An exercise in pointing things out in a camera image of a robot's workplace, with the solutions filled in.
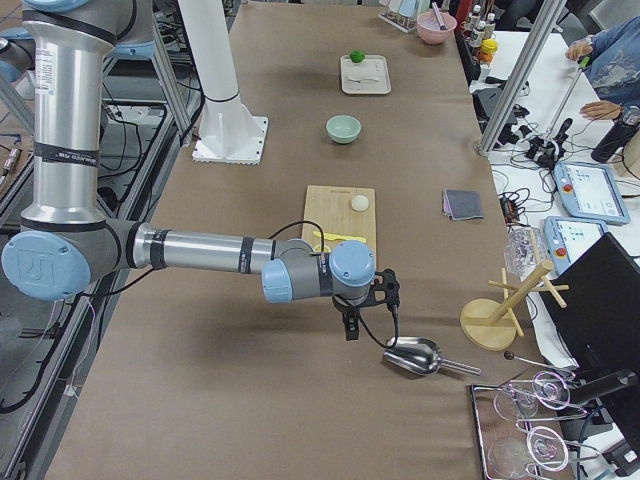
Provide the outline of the person's upper hand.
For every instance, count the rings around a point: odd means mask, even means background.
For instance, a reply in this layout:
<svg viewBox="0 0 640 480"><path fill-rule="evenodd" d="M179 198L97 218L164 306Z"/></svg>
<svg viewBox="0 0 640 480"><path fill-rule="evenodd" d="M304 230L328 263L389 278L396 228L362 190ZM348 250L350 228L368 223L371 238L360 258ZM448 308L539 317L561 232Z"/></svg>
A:
<svg viewBox="0 0 640 480"><path fill-rule="evenodd" d="M593 51L592 45L588 40L578 40L573 42L565 52L565 57L572 61L588 56Z"/></svg>

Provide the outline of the person's lower hand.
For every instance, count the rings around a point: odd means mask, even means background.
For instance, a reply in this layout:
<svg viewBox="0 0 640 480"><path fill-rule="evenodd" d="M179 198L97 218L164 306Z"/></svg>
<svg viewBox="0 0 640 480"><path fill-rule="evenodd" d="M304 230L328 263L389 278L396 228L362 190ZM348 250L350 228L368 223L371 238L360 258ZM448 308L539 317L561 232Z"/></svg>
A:
<svg viewBox="0 0 640 480"><path fill-rule="evenodd" d="M606 100L599 100L584 104L580 108L579 113L583 118L594 121L615 120L619 117L622 111L623 107L619 104Z"/></svg>

